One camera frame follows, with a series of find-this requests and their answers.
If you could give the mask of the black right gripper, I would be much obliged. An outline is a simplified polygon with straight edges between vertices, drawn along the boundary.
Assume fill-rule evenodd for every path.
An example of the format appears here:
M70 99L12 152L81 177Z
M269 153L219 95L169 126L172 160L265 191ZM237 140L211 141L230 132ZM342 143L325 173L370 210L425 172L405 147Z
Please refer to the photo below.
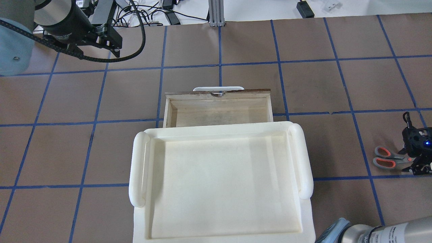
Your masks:
M415 158L409 167L409 172L415 176L431 174L432 137L431 127L417 129L413 126L409 112L402 115L406 127L402 130L404 147L402 154Z

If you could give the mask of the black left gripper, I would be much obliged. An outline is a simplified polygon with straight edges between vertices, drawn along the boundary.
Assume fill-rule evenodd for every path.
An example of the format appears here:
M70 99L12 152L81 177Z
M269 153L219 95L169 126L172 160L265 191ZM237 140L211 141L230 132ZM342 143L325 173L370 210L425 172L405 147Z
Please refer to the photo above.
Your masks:
M83 6L76 0L53 0L63 4L57 14L68 10L66 16L51 25L51 35L56 45L68 51L80 51L81 46L93 46L111 51L120 57L123 38L112 26L116 3L114 0L84 0Z

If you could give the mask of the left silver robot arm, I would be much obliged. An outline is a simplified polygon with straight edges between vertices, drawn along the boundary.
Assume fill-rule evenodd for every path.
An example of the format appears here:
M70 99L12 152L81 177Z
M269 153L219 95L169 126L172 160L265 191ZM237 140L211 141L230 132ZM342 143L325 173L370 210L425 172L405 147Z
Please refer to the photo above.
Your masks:
M114 0L2 0L1 75L21 74L30 65L37 28L56 48L83 55L92 46L120 56L123 39L113 27Z

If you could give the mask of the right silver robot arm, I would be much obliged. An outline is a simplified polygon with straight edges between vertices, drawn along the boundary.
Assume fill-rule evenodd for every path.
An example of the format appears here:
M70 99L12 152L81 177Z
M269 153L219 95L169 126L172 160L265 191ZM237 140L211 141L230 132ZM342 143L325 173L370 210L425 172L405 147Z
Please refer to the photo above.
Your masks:
M398 164L408 163L402 169L414 176L431 175L431 128L417 129L413 126L409 112L402 115L406 127L402 131L404 147L397 153L383 146L375 148L373 164L381 169L392 170ZM352 225L339 218L316 240L318 243L430 243L431 217L408 222L371 227Z

